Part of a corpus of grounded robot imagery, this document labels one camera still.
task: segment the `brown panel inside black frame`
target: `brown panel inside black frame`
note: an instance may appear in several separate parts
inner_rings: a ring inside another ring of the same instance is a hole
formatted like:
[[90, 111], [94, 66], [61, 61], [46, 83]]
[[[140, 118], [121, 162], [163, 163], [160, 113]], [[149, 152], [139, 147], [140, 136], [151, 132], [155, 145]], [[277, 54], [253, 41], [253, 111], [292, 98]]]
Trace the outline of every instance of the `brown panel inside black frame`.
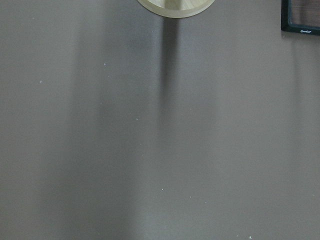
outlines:
[[290, 0], [291, 23], [320, 27], [320, 0]]

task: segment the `round wooden disc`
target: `round wooden disc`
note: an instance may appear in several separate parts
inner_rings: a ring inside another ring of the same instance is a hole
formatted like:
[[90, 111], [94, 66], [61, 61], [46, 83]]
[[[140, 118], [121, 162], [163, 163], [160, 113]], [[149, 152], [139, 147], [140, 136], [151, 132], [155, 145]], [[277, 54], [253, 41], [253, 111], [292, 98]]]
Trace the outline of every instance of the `round wooden disc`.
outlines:
[[137, 0], [151, 12], [168, 18], [186, 18], [206, 10], [215, 0]]

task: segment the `wooden plate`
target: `wooden plate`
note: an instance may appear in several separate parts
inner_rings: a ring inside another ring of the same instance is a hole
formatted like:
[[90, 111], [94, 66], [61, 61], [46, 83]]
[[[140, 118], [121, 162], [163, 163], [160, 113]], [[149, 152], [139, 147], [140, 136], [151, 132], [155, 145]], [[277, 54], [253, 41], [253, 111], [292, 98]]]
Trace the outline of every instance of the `wooden plate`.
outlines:
[[151, 12], [168, 18], [186, 18], [206, 10], [215, 0], [137, 0]]

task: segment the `beige circular rim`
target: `beige circular rim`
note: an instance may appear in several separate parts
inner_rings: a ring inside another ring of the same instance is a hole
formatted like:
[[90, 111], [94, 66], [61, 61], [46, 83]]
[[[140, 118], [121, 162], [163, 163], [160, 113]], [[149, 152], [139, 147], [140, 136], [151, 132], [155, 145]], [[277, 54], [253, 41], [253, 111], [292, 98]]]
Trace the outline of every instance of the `beige circular rim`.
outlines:
[[201, 4], [200, 6], [197, 6], [192, 9], [186, 9], [186, 10], [174, 10], [174, 9], [163, 8], [149, 2], [148, 0], [137, 0], [137, 1], [146, 9], [150, 10], [155, 14], [158, 14], [167, 18], [180, 19], [180, 18], [191, 17], [203, 12], [208, 7], [210, 7], [215, 0], [208, 0], [205, 3]]

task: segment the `wooden base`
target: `wooden base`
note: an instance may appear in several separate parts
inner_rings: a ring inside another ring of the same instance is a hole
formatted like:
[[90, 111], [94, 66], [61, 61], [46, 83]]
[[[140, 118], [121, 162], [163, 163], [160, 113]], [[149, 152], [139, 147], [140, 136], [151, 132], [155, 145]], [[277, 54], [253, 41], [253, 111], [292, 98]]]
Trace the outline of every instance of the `wooden base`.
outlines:
[[137, 0], [151, 12], [168, 18], [186, 18], [206, 10], [215, 0]]

